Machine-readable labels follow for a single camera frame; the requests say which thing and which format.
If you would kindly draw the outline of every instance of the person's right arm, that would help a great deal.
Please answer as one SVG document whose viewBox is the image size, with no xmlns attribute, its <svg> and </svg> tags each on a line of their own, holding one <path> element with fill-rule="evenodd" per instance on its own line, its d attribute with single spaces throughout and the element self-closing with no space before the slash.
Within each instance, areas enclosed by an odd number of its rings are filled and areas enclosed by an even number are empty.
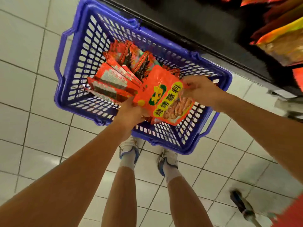
<svg viewBox="0 0 303 227">
<path fill-rule="evenodd" d="M 272 157 L 303 183 L 303 124 L 280 117 L 216 87 L 203 76 L 188 76 L 184 96 L 230 116 Z"/>
</svg>

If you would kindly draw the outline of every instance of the foot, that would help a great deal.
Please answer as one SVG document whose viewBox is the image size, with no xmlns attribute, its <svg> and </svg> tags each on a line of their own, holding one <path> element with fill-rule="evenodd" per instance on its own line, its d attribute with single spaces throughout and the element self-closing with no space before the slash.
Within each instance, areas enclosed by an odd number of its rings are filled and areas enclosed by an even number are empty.
<svg viewBox="0 0 303 227">
<path fill-rule="evenodd" d="M 178 169 L 178 154 L 171 150 L 163 149 L 161 156 L 158 159 L 158 170 L 162 176 L 165 176 L 163 165 L 166 162 L 168 165 Z"/>
<path fill-rule="evenodd" d="M 134 139 L 133 136 L 130 136 L 127 140 L 125 140 L 124 142 L 122 142 L 119 145 L 119 157 L 120 159 L 122 159 L 122 156 L 134 151 L 136 154 L 136 157 L 134 158 L 134 164 L 136 164 L 138 157 L 139 157 L 139 150 L 138 150 L 138 146 L 137 146 L 137 141 Z"/>
</svg>

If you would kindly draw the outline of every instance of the forearm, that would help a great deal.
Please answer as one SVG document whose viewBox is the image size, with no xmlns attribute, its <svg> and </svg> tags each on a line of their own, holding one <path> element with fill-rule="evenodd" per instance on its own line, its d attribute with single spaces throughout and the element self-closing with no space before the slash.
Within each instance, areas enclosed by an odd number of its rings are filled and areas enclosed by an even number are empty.
<svg viewBox="0 0 303 227">
<path fill-rule="evenodd" d="M 0 226 L 77 227 L 124 135 L 123 129 L 112 123 L 1 206 Z"/>
<path fill-rule="evenodd" d="M 247 131 L 271 156 L 303 183 L 303 124 L 225 94 L 220 111 Z"/>
</svg>

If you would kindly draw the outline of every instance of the hand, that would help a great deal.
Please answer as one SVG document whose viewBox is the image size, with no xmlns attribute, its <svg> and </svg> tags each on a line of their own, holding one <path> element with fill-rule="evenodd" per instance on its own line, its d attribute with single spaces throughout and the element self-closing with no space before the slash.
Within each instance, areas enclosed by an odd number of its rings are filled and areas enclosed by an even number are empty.
<svg viewBox="0 0 303 227">
<path fill-rule="evenodd" d="M 143 115 L 149 117 L 145 109 L 140 106 L 133 105 L 133 97 L 128 98 L 126 101 L 121 103 L 121 107 L 116 115 L 113 124 L 116 124 L 121 129 L 130 132 L 138 123 L 143 122 L 145 119 Z"/>
<path fill-rule="evenodd" d="M 220 104 L 228 93 L 218 88 L 205 76 L 185 76 L 182 80 L 190 86 L 183 90 L 182 97 L 190 97 L 204 106 L 221 112 Z"/>
</svg>

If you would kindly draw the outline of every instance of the person's right hand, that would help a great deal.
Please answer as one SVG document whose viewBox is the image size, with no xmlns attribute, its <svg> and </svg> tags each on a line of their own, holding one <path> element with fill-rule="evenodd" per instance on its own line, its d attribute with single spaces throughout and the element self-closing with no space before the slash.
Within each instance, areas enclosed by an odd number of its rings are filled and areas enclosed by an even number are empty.
<svg viewBox="0 0 303 227">
<path fill-rule="evenodd" d="M 190 97 L 204 106 L 221 112 L 220 104 L 228 93 L 205 76 L 185 76 L 182 80 L 190 86 L 183 90 L 182 97 Z"/>
</svg>

